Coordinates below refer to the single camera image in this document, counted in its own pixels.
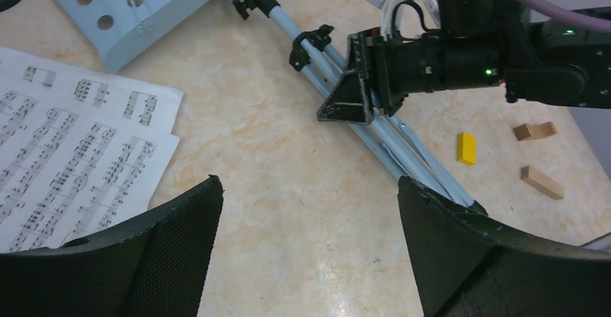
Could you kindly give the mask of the light blue music stand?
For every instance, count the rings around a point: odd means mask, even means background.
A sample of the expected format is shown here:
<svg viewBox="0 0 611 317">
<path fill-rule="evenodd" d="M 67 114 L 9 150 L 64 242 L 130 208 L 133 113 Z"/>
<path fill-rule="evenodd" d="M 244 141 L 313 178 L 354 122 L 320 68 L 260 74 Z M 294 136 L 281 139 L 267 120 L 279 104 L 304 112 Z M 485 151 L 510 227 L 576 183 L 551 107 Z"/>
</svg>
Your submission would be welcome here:
<svg viewBox="0 0 611 317">
<path fill-rule="evenodd" d="M 107 70 L 116 73 L 209 0 L 56 1 L 97 49 Z M 346 71 L 344 56 L 330 40 L 302 31 L 276 0 L 255 0 L 255 6 L 292 40 L 293 52 L 300 55 L 296 70 L 328 97 Z M 390 173 L 413 177 L 459 205 L 484 211 L 401 118 L 376 114 L 368 126 L 350 126 Z"/>
</svg>

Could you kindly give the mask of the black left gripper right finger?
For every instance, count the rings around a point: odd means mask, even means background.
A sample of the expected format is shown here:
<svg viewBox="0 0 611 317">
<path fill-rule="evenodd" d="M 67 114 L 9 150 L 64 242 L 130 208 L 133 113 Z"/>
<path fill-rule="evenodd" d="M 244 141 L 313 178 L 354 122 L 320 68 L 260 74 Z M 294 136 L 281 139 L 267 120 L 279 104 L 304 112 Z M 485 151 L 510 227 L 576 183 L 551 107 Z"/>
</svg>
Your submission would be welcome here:
<svg viewBox="0 0 611 317">
<path fill-rule="evenodd" d="M 534 236 L 411 177 L 398 206 L 426 316 L 608 316 L 610 254 Z"/>
</svg>

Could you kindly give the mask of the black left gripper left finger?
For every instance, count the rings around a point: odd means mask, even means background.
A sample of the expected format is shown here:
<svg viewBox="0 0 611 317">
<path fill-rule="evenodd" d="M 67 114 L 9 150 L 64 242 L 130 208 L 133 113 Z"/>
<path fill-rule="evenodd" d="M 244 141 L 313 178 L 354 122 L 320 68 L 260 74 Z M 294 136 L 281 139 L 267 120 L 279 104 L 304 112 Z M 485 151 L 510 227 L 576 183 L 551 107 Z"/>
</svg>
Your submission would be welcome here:
<svg viewBox="0 0 611 317">
<path fill-rule="evenodd" d="M 1 255 L 3 316 L 196 316 L 223 209 L 212 175 L 56 248 Z"/>
</svg>

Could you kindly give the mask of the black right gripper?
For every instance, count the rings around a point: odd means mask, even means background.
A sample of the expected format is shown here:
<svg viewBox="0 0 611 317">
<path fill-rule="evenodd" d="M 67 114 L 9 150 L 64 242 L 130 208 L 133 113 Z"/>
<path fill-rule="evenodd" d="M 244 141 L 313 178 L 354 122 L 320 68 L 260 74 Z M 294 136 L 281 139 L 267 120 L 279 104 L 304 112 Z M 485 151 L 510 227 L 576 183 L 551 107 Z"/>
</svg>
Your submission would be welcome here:
<svg viewBox="0 0 611 317">
<path fill-rule="evenodd" d="M 349 35 L 346 68 L 318 109 L 317 119 L 369 125 L 375 118 L 372 92 L 375 107 L 394 116 L 408 95 L 401 78 L 404 61 L 396 57 L 405 46 L 395 38 L 386 40 L 380 28 Z"/>
</svg>

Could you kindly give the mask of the sheet music page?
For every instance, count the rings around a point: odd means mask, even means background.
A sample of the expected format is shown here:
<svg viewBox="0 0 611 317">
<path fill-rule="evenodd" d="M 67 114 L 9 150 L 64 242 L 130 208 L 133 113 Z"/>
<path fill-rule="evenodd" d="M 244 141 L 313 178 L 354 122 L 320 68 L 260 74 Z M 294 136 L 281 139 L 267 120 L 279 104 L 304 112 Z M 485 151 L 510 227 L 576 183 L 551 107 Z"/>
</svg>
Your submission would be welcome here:
<svg viewBox="0 0 611 317">
<path fill-rule="evenodd" d="M 178 137 L 15 90 L 1 94 L 1 251 L 56 248 L 148 209 Z"/>
<path fill-rule="evenodd" d="M 90 71 L 7 47 L 1 48 L 1 73 L 165 133 L 172 132 L 184 96 L 168 86 Z"/>
</svg>

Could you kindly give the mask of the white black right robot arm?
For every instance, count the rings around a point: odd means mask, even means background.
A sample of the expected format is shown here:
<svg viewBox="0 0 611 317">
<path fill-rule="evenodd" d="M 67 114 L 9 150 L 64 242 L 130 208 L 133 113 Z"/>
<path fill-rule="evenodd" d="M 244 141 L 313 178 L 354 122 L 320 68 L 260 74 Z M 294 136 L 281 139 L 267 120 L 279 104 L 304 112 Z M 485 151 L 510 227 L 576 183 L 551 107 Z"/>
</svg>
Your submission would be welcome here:
<svg viewBox="0 0 611 317">
<path fill-rule="evenodd" d="M 415 93 L 504 85 L 506 100 L 610 107 L 610 9 L 558 8 L 543 0 L 437 0 L 440 25 L 399 30 L 415 0 L 367 0 L 378 27 L 348 37 L 348 61 L 318 109 L 320 121 L 370 124 Z"/>
</svg>

